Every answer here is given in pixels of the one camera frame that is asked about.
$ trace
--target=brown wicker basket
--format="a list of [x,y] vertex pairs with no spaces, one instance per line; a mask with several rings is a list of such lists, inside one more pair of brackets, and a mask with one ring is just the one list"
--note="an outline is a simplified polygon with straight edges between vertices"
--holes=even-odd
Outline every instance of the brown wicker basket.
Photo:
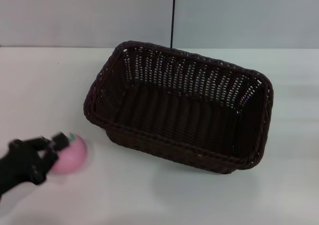
[[272,85],[255,70],[128,41],[93,82],[84,114],[114,143],[228,174],[260,162],[272,106]]

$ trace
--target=basket rim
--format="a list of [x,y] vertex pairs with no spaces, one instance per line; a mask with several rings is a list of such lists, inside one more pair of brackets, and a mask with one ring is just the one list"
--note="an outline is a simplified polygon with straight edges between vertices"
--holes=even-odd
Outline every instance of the basket rim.
[[[259,140],[258,144],[256,145],[256,147],[261,151],[261,154],[259,155],[258,159],[256,159],[256,161],[255,161],[255,157],[257,157],[257,155],[254,154],[255,156],[252,157],[253,152],[251,152],[245,158],[238,158],[238,157],[234,157],[234,156],[223,155],[220,153],[216,153],[216,152],[213,152],[210,150],[206,150],[206,149],[191,145],[189,143],[177,142],[175,140],[166,138],[166,137],[158,135],[158,134],[145,132],[142,130],[131,128],[129,126],[125,126],[123,124],[115,123],[115,122],[111,121],[110,119],[105,119],[105,118],[101,117],[99,114],[97,114],[94,111],[93,106],[94,106],[95,100],[96,100],[95,96],[93,96],[94,90],[100,81],[99,78],[101,76],[101,73],[106,72],[106,68],[109,66],[109,61],[111,59],[114,60],[117,57],[119,57],[123,53],[124,49],[131,48],[131,47],[142,47],[142,46],[145,48],[155,49],[155,50],[160,51],[160,52],[169,53],[169,54],[174,55],[174,56],[183,57],[187,60],[193,60],[195,62],[204,62],[204,63],[207,63],[207,65],[211,65],[214,67],[220,67],[223,69],[226,68],[226,69],[229,69],[231,71],[240,72],[242,74],[247,74],[249,76],[254,76],[257,79],[262,80],[266,85],[265,86],[265,97],[264,97],[265,103],[264,103],[264,106],[262,108],[263,109],[262,110],[263,116],[262,116],[261,120],[264,120],[265,115],[267,113],[267,104],[270,103],[270,108],[272,108],[272,106],[273,106],[272,84],[264,74],[262,74],[256,70],[245,69],[245,68],[238,66],[236,64],[232,64],[232,63],[220,60],[220,59],[212,59],[210,57],[205,57],[205,56],[202,56],[202,55],[196,54],[196,53],[189,53],[189,52],[179,50],[179,49],[171,49],[171,48],[168,48],[165,46],[156,45],[156,44],[148,43],[148,42],[139,42],[139,41],[130,40],[130,41],[125,41],[125,42],[119,44],[115,48],[114,52],[112,53],[112,55],[110,56],[110,58],[108,59],[106,64],[103,66],[100,73],[98,73],[96,80],[92,83],[92,86],[91,86],[89,93],[88,93],[88,95],[85,99],[85,102],[84,102],[84,114],[85,114],[86,118],[91,123],[103,128],[103,129],[106,129],[106,127],[112,127],[115,129],[125,130],[129,133],[133,133],[133,134],[141,136],[141,137],[146,137],[146,138],[154,140],[154,141],[169,143],[171,146],[178,146],[178,147],[184,148],[188,151],[192,151],[194,154],[201,154],[203,156],[214,159],[214,160],[216,160],[216,162],[218,162],[224,166],[227,166],[229,168],[249,169],[249,168],[256,166],[260,162],[260,160],[262,159],[263,154],[264,154],[266,142],[263,143],[262,140]],[[88,104],[89,96],[92,96],[92,103],[90,103],[90,104]],[[269,124],[270,124],[270,119],[269,119],[268,126],[264,126],[264,123],[262,123],[262,125],[261,125],[262,128],[260,129],[261,136],[265,133],[266,134],[268,133]]]

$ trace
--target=white tabletop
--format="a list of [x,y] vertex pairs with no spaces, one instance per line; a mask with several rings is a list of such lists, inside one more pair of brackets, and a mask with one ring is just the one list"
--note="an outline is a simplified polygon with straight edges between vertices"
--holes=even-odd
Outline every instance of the white tabletop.
[[81,135],[86,166],[3,195],[1,225],[317,225],[319,50],[187,49],[264,73],[274,86],[261,163],[217,175],[112,143],[83,102],[102,48],[0,48],[0,154],[12,138]]

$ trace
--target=pink ball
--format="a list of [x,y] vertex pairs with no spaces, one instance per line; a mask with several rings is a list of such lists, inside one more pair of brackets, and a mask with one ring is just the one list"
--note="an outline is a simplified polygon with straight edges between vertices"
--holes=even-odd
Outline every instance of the pink ball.
[[56,174],[73,173],[86,161],[88,150],[84,140],[77,134],[70,133],[69,146],[58,152],[59,159],[51,171]]

